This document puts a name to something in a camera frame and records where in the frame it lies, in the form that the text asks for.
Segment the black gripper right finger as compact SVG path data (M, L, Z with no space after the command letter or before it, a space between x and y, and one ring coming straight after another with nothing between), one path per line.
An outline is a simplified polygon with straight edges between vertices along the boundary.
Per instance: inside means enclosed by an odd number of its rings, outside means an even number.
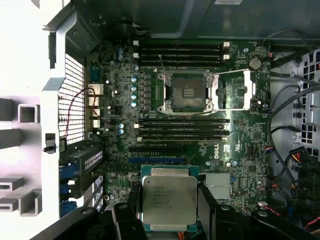
M241 215L218 204L208 187L198 185L198 217L208 240L316 240L317 237L268 209Z

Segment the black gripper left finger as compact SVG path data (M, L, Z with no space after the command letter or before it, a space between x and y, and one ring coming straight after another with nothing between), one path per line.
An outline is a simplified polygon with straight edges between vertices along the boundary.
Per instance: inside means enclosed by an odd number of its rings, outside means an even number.
M99 212L80 207L41 232L43 240L146 240L147 234L138 219L141 186L135 186L127 202Z

